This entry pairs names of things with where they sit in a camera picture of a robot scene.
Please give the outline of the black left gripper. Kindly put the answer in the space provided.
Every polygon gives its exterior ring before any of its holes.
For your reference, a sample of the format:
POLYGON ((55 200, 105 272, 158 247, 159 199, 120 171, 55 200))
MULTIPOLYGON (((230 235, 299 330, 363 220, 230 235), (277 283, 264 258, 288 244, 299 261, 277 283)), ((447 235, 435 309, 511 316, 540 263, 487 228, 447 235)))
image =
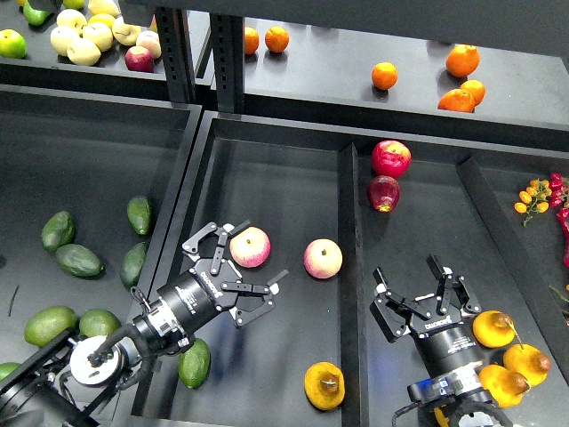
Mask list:
POLYGON ((195 332, 221 312, 228 311, 241 328, 273 310, 279 282, 289 274, 282 270, 266 285, 245 283, 232 261, 226 261, 227 244, 251 223, 237 226, 208 222, 181 244, 195 265, 157 290, 184 332, 195 332), (205 259, 200 254, 204 249, 205 259))

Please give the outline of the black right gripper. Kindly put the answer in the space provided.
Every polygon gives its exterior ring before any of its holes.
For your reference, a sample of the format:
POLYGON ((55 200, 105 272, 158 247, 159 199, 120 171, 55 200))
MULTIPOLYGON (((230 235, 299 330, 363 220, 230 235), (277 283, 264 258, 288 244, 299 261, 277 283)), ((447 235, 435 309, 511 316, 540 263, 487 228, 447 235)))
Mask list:
POLYGON ((415 300, 394 293, 377 267, 373 271, 376 287, 370 305, 374 319, 388 342, 411 334, 431 378, 470 363, 479 366, 483 353, 462 322, 482 312, 478 299, 467 287, 466 279, 443 266, 435 255, 428 256, 427 264, 438 282, 433 310, 427 311, 415 300))

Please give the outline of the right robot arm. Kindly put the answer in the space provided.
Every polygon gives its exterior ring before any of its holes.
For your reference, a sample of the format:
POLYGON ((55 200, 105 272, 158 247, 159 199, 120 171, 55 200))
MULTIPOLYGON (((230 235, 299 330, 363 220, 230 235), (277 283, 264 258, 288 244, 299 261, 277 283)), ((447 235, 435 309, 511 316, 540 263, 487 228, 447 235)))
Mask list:
POLYGON ((434 293, 403 297, 376 268, 370 311, 388 342, 410 336, 429 377, 407 387, 410 404, 398 409, 391 424, 415 408, 439 410, 449 426, 511 426, 497 400, 481 383, 479 342, 467 321, 482 313, 463 276, 443 266, 433 254, 427 264, 437 281, 434 293))

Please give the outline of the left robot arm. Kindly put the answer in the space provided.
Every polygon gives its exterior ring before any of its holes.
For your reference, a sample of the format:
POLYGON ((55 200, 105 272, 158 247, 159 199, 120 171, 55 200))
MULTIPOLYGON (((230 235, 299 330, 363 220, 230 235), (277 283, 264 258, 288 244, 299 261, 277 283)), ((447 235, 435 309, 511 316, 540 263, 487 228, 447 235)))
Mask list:
POLYGON ((110 336, 81 338, 68 327, 1 382, 3 426, 95 426, 92 413, 115 395, 147 380, 156 360, 195 342, 195 333, 222 312, 236 327, 275 307, 283 270, 265 285, 244 281, 224 255, 227 243, 248 227, 210 222, 182 246, 192 261, 149 302, 132 292, 143 311, 110 336))

